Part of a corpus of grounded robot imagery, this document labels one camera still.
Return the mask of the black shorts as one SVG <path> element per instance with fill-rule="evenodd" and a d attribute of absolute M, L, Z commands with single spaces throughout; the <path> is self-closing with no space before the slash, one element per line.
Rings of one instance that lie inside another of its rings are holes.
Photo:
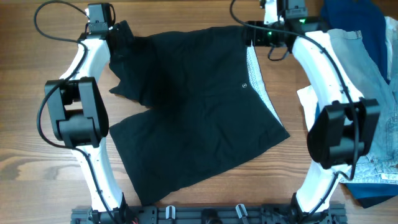
<path fill-rule="evenodd" d="M 241 26 L 132 34 L 112 30 L 111 93 L 146 107 L 110 128 L 143 205 L 226 172 L 288 138 L 265 103 Z"/>

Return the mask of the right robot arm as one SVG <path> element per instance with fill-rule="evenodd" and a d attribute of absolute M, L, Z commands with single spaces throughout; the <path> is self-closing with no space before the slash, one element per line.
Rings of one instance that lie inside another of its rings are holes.
<path fill-rule="evenodd" d="M 341 179 L 352 180 L 358 159 L 371 147 L 380 108 L 365 99 L 352 84 L 331 44 L 331 30 L 310 17 L 303 1 L 261 1 L 262 21 L 247 21 L 249 81 L 266 105 L 270 99 L 262 82 L 255 47 L 283 47 L 301 64 L 320 107 L 308 129 L 307 148 L 312 159 L 301 188 L 285 210 L 290 223 L 330 221 L 332 196 Z"/>

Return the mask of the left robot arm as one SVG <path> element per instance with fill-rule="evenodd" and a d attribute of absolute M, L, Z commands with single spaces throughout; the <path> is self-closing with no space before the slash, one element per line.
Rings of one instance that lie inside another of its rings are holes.
<path fill-rule="evenodd" d="M 75 210 L 71 222 L 128 223 L 129 209 L 106 150 L 109 119 L 97 85 L 111 57 L 116 13 L 110 3 L 90 3 L 83 14 L 88 22 L 74 40 L 78 52 L 58 80 L 45 84 L 37 129 L 49 145 L 71 150 L 88 185 L 91 207 Z"/>

